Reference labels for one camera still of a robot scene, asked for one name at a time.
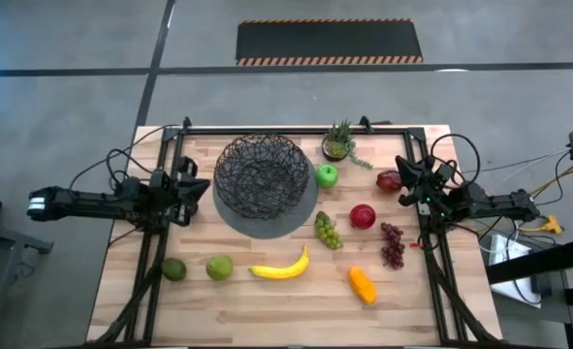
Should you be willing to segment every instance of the banana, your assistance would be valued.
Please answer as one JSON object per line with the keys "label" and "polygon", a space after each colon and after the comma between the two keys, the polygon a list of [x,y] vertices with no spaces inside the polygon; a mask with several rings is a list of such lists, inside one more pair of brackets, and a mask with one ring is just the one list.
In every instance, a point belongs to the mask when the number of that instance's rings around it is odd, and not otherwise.
{"label": "banana", "polygon": [[292,266],[287,268],[273,268],[265,266],[254,266],[249,269],[251,273],[256,276],[270,278],[270,279],[285,279],[301,275],[309,264],[309,256],[307,255],[307,246],[303,247],[303,254],[299,260]]}

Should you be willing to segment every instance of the small plant pot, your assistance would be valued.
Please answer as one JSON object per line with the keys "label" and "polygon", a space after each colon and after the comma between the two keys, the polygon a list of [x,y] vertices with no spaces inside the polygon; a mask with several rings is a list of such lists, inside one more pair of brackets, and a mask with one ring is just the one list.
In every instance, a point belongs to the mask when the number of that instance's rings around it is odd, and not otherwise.
{"label": "small plant pot", "polygon": [[327,141],[327,137],[323,139],[323,143],[321,144],[321,149],[323,150],[323,155],[325,156],[325,159],[331,161],[331,162],[337,162],[337,161],[341,161],[344,160],[345,157],[348,156],[349,151],[345,151],[343,156],[334,156],[330,153],[330,143],[329,141]]}

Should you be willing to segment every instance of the potted succulent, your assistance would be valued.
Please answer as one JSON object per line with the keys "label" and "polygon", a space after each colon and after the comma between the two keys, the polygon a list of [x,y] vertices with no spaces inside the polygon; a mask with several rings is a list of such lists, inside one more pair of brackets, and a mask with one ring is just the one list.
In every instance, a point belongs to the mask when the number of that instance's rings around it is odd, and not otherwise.
{"label": "potted succulent", "polygon": [[351,123],[348,120],[340,122],[329,130],[321,146],[323,155],[329,161],[340,161],[347,155],[354,164],[366,169],[372,169],[372,164],[360,159],[355,153],[355,140],[351,136]]}
{"label": "potted succulent", "polygon": [[351,123],[348,120],[340,122],[339,126],[334,126],[323,139],[323,155],[329,161],[340,161],[350,152],[350,142],[353,141],[351,136]]}

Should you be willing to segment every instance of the lime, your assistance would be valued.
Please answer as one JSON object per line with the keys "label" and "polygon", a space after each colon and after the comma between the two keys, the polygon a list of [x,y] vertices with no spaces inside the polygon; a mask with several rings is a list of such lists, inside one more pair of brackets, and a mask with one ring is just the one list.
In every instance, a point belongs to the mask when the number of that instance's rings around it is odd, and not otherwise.
{"label": "lime", "polygon": [[213,257],[208,261],[207,274],[213,280],[223,280],[232,275],[232,260],[228,256]]}
{"label": "lime", "polygon": [[161,263],[161,272],[170,281],[179,281],[185,278],[187,267],[181,260],[168,258]]}

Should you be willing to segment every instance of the green grapes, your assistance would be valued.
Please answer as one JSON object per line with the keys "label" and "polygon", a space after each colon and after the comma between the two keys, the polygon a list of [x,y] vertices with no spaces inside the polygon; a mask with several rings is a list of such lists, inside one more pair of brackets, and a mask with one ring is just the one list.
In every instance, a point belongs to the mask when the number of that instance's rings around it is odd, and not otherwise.
{"label": "green grapes", "polygon": [[344,246],[340,235],[335,231],[332,220],[325,212],[319,211],[318,214],[316,214],[314,227],[316,228],[316,237],[328,248],[337,250]]}

